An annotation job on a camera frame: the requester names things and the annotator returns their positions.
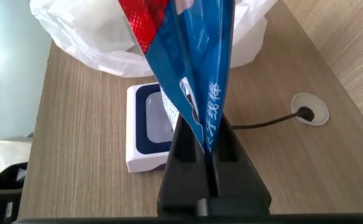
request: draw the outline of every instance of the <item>bag packaging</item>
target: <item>bag packaging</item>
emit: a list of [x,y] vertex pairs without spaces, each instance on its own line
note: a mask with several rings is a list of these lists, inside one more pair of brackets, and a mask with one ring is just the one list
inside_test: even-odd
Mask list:
[[119,2],[163,92],[210,152],[227,92],[235,2]]

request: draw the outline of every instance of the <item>black cable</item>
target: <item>black cable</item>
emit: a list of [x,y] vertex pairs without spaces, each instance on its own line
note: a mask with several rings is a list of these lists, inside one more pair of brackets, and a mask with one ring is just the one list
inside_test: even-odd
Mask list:
[[262,127],[276,124],[276,123],[279,123],[282,121],[286,121],[287,119],[295,118],[297,116],[302,117],[303,119],[305,119],[307,121],[312,121],[314,119],[314,112],[310,108],[302,106],[301,108],[298,109],[298,111],[296,113],[283,116],[282,118],[274,119],[272,121],[267,121],[267,122],[260,123],[260,124],[234,125],[234,126],[232,126],[232,128],[233,129],[262,128]]

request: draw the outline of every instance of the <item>white plastic bag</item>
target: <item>white plastic bag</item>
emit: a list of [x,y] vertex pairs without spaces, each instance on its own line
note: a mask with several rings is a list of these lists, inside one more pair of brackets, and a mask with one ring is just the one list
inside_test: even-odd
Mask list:
[[[231,67],[255,58],[263,44],[264,15],[275,2],[237,0]],[[118,1],[31,0],[31,11],[62,50],[89,67],[121,77],[153,75]]]

